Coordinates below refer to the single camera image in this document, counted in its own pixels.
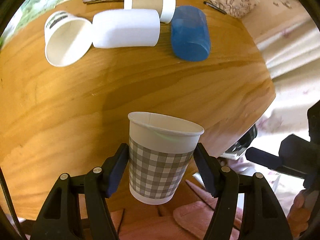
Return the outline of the person's right hand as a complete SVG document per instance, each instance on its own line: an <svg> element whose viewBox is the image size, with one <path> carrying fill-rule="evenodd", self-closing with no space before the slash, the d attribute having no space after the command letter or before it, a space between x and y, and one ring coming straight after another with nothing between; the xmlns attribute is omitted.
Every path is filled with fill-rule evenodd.
<svg viewBox="0 0 320 240"><path fill-rule="evenodd" d="M287 215L287 222L293 238L299 237L309 227L308 220L310 219L311 211L304 207L304 192L305 190L302 190L296 195Z"/></svg>

